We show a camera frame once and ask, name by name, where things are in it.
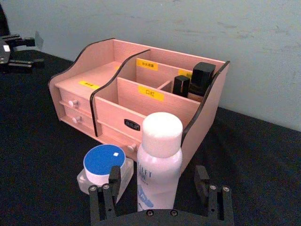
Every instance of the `metal plate logo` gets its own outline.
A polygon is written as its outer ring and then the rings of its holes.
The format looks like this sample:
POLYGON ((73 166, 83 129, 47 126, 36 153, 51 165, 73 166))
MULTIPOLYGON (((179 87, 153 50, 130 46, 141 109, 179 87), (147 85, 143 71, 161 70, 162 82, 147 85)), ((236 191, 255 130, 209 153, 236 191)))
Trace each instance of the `metal plate logo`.
POLYGON ((136 122, 133 122, 129 119, 124 119, 124 124, 131 129, 140 131, 140 125, 138 125, 136 122))

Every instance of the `yellow sticker with chinese text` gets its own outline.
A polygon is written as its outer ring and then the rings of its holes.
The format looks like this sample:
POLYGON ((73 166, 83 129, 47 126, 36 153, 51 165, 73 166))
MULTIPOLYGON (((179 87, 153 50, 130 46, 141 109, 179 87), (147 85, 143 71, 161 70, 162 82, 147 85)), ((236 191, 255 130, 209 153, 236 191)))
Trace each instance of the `yellow sticker with chinese text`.
POLYGON ((144 67, 144 68, 151 69, 154 71, 158 70, 158 64, 155 62, 152 62, 152 61, 137 59, 136 64, 139 67, 144 67))
POLYGON ((83 85, 83 86, 87 86, 87 87, 89 87, 91 89, 98 89, 98 88, 100 88, 100 86, 94 85, 94 84, 92 84, 90 82, 87 82, 87 81, 80 81, 79 84, 83 85))
POLYGON ((153 89, 146 88, 144 86, 138 86, 139 93, 146 95, 158 101, 164 101, 164 94, 154 91, 153 89))
POLYGON ((182 70, 182 69, 179 69, 178 75, 184 75, 184 76, 186 76, 187 78, 190 78, 190 79, 192 78, 192 72, 182 70))

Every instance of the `blue lid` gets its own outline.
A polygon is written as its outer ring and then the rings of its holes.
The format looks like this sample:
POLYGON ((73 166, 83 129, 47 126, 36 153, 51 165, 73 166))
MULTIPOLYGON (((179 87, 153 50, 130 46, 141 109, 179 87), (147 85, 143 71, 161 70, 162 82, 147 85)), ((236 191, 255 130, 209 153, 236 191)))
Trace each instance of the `blue lid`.
POLYGON ((115 145, 99 145, 84 158, 84 167, 96 175, 108 175, 112 166, 122 166, 126 160, 123 150, 115 145))

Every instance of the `pink wooden box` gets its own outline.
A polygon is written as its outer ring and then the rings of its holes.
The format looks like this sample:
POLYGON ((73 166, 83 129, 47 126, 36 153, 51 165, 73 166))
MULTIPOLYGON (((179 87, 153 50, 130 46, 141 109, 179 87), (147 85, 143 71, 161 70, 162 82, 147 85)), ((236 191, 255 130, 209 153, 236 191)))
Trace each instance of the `pink wooden box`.
POLYGON ((210 129, 229 61, 108 39, 86 46, 73 65, 49 81, 59 120, 103 144, 120 146, 136 161, 142 121, 169 112, 182 121, 182 171, 210 129), (204 97, 172 94, 174 78, 199 62, 216 65, 204 97))

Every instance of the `light blue wall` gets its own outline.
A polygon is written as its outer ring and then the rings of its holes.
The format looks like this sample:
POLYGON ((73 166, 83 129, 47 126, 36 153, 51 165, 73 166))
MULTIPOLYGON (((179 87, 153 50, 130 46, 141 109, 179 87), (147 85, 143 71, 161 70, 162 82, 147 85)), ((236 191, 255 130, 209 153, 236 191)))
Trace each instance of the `light blue wall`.
POLYGON ((12 33, 74 60, 121 40, 230 60, 220 106, 301 130, 299 0, 2 0, 12 33))

